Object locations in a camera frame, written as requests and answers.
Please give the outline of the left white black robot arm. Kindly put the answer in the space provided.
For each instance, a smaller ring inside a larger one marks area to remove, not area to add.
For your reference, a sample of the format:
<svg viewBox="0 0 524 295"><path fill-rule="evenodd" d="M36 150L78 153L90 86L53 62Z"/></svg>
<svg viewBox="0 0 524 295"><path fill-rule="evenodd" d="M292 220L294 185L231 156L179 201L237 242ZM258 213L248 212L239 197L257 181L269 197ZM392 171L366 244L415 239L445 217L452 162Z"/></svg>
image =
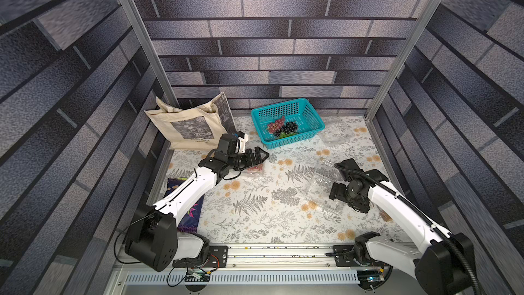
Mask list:
<svg viewBox="0 0 524 295"><path fill-rule="evenodd" d="M247 149L247 142L248 135L242 132L222 135L218 147L199 162L176 190L151 206L139 206L126 231L125 253L157 272L174 261L205 263L210 256L209 240L180 232L179 224L208 191L221 181L230 180L229 172L241 173L269 158L270 154L260 147Z"/></svg>

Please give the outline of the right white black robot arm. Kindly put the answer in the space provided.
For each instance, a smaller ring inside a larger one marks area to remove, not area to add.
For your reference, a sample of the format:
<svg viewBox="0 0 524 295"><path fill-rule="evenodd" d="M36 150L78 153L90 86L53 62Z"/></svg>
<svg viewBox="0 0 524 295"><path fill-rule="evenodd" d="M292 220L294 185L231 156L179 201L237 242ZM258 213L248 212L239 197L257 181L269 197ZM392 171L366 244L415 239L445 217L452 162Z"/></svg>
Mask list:
<svg viewBox="0 0 524 295"><path fill-rule="evenodd" d="M482 294L476 273L474 245L462 233L441 226L404 197L379 170L367 172L347 159L334 165L343 178L334 183L329 198L346 203L358 213L379 206L409 236L413 247L394 243L377 232L355 238L349 251L331 255L360 266L381 262L413 277L427 294L458 294L468 288Z"/></svg>

